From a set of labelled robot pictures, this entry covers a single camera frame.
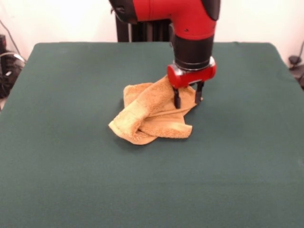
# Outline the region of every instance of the black cable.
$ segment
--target black cable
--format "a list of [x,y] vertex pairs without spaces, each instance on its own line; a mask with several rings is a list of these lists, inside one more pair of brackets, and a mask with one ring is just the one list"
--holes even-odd
[[19,49],[18,49],[18,47],[17,47],[17,45],[16,45],[16,43],[15,43],[15,41],[14,41],[12,35],[11,35],[9,29],[3,24],[3,22],[2,22],[1,20],[0,20],[0,24],[1,24],[1,25],[4,27],[4,29],[8,32],[11,41],[13,42],[13,44],[14,44],[14,46],[15,46],[17,52],[18,52],[18,54],[20,55],[20,51],[19,51]]
[[301,57],[301,55],[303,54],[303,49],[304,49],[304,41],[303,41],[302,46],[301,46],[301,51],[300,51],[299,57]]

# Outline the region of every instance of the folded towel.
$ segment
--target folded towel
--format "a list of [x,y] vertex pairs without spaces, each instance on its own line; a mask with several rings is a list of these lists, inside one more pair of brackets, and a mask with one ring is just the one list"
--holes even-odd
[[195,90],[179,89],[181,107],[174,106],[174,92],[165,76],[155,83],[128,85],[123,90],[124,109],[109,123],[120,138],[136,145],[158,137],[185,139],[192,132],[184,116],[196,106]]

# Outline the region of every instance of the green table surface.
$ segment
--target green table surface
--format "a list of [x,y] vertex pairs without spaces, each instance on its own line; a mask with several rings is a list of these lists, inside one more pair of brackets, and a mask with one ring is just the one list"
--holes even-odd
[[216,43],[187,140],[108,128],[168,43],[37,44],[0,114],[1,228],[303,228],[304,93],[270,44]]

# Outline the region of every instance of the table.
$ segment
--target table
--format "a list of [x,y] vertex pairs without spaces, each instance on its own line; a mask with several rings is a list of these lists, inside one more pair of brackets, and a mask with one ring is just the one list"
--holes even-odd
[[302,228],[304,96],[275,47],[216,43],[187,140],[108,123],[168,43],[37,44],[0,115],[2,228]]

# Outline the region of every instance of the cable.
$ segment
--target cable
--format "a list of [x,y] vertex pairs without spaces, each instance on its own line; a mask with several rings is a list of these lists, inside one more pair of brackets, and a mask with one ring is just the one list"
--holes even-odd
[[20,54],[16,53],[16,52],[4,52],[2,54],[0,54],[0,58],[7,56],[7,55],[12,55],[15,58],[19,59],[20,61],[22,61],[23,63],[26,63],[26,59],[24,57],[22,57]]
[[8,32],[11,41],[13,42],[13,44],[14,44],[14,46],[15,46],[17,52],[18,52],[18,54],[20,55],[20,51],[19,51],[19,49],[18,49],[18,47],[17,47],[17,45],[16,45],[16,43],[15,43],[15,41],[14,41],[12,35],[11,35],[9,29],[3,24],[3,22],[2,22],[1,20],[0,20],[0,24],[1,24],[1,25],[4,27],[4,29]]
[[301,55],[303,53],[303,49],[304,49],[304,41],[303,41],[302,46],[301,46],[301,51],[300,51],[299,57],[301,57]]

